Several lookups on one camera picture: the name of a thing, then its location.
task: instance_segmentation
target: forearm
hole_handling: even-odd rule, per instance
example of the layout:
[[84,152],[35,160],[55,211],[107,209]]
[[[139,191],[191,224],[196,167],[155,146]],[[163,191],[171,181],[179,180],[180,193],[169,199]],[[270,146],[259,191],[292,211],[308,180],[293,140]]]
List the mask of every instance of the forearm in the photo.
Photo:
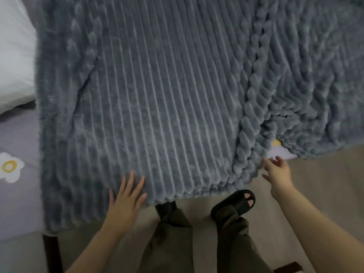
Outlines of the forearm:
[[364,268],[364,245],[300,192],[283,192],[278,203],[316,272],[360,272]]
[[120,238],[101,229],[66,273],[100,273]]

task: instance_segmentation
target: olive green pants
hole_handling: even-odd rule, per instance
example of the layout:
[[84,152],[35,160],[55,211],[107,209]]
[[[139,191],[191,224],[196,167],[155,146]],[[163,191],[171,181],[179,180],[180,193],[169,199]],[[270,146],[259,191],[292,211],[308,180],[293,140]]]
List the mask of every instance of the olive green pants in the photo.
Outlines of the olive green pants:
[[[218,273],[272,273],[234,206],[216,214]],[[192,226],[180,209],[162,219],[146,246],[138,273],[193,273]]]

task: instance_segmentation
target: person's right arm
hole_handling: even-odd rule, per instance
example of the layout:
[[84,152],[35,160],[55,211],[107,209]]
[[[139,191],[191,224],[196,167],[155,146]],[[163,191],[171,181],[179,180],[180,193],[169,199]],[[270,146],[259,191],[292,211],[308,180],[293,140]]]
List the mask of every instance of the person's right arm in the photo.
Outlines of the person's right arm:
[[324,216],[291,182],[288,163],[263,159],[271,194],[317,273],[364,272],[364,244]]

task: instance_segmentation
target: person's left arm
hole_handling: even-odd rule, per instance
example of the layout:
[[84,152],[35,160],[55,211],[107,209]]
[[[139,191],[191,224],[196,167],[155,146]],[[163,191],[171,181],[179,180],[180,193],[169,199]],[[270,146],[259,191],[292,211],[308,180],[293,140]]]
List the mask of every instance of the person's left arm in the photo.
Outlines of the person's left arm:
[[66,273],[100,273],[103,270],[120,239],[134,225],[147,198],[146,193],[139,196],[144,186],[144,177],[134,191],[133,183],[134,172],[130,173],[128,183],[124,176],[116,200],[110,190],[109,208],[104,224]]

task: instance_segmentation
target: person's left hand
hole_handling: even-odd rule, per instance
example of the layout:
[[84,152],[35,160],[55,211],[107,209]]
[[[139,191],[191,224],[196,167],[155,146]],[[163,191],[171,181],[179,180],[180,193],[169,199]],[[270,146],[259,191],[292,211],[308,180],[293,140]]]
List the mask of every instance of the person's left hand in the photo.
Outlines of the person's left hand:
[[141,206],[147,199],[146,193],[139,196],[144,186],[144,180],[145,177],[143,176],[133,191],[134,172],[131,171],[127,184],[126,177],[123,176],[116,200],[112,190],[110,190],[109,209],[101,230],[109,232],[120,239],[131,229],[138,217]]

